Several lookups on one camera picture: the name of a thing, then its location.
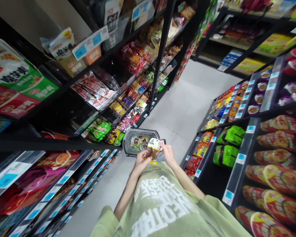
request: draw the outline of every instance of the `green snack package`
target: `green snack package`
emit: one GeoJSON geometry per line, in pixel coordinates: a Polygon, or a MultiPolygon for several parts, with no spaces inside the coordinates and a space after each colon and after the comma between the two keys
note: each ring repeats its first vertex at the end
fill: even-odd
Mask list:
{"type": "Polygon", "coordinates": [[[222,145],[240,146],[245,134],[245,130],[239,126],[225,128],[217,138],[217,143],[222,145]]]}
{"type": "Polygon", "coordinates": [[[230,145],[218,145],[215,148],[214,164],[233,167],[237,158],[238,149],[230,145]]]}

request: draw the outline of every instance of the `white floor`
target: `white floor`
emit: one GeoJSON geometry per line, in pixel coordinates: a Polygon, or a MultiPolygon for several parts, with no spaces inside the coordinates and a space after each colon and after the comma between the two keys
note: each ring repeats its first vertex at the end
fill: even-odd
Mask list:
{"type": "MultiPolygon", "coordinates": [[[[158,131],[160,137],[172,145],[175,159],[180,163],[213,99],[239,81],[239,78],[189,60],[179,81],[153,108],[140,128],[158,131]]],[[[122,152],[59,237],[89,237],[102,208],[109,205],[114,210],[134,163],[133,157],[126,157],[122,152]]]]}

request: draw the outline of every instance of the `instant noodle cup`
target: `instant noodle cup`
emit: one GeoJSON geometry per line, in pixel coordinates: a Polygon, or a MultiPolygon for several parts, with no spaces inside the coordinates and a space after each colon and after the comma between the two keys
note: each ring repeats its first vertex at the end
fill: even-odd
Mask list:
{"type": "Polygon", "coordinates": [[[260,184],[268,186],[268,184],[265,181],[264,176],[263,176],[264,168],[265,168],[265,166],[249,165],[246,167],[245,174],[250,180],[253,180],[255,182],[258,182],[260,184]]]}
{"type": "Polygon", "coordinates": [[[263,170],[267,184],[274,190],[296,195],[296,171],[275,165],[267,165],[263,170]]]}
{"type": "Polygon", "coordinates": [[[288,151],[296,152],[296,135],[286,131],[277,131],[257,137],[261,146],[283,148],[288,151]]]}
{"type": "Polygon", "coordinates": [[[279,222],[296,228],[296,200],[274,190],[266,190],[263,193],[263,200],[271,216],[279,222]]]}
{"type": "Polygon", "coordinates": [[[239,221],[239,223],[245,227],[245,229],[252,234],[250,219],[251,216],[255,213],[255,211],[250,210],[249,208],[245,208],[244,206],[236,207],[234,214],[239,221]]]}
{"type": "Polygon", "coordinates": [[[276,132],[279,130],[296,133],[296,119],[289,115],[279,115],[260,124],[264,132],[276,132]]]}
{"type": "Polygon", "coordinates": [[[249,203],[255,205],[256,207],[258,207],[264,212],[266,212],[267,210],[263,200],[263,193],[266,191],[267,189],[261,189],[261,188],[252,187],[248,185],[242,187],[244,198],[249,203]]]}
{"type": "Polygon", "coordinates": [[[286,169],[296,170],[296,157],[284,149],[256,151],[254,160],[259,165],[276,165],[286,169]]]}
{"type": "Polygon", "coordinates": [[[255,237],[296,237],[291,230],[262,212],[255,212],[251,216],[250,225],[255,237]]]}

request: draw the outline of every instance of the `gray shopping basket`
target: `gray shopping basket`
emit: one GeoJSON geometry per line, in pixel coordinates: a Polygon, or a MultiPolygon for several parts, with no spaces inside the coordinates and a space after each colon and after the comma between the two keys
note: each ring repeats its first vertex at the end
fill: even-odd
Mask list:
{"type": "Polygon", "coordinates": [[[133,156],[137,157],[137,152],[131,148],[131,139],[134,136],[142,136],[147,137],[148,141],[151,138],[156,138],[160,140],[160,136],[157,131],[155,130],[148,130],[148,129],[129,129],[123,139],[123,150],[126,156],[133,156]]]}

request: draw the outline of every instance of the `green t-shirt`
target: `green t-shirt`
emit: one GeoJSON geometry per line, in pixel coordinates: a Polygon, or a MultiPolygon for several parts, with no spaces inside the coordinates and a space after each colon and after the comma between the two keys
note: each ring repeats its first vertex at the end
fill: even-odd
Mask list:
{"type": "Polygon", "coordinates": [[[120,222],[103,208],[91,233],[97,236],[251,237],[217,198],[201,200],[184,190],[165,162],[148,164],[120,222]]]}

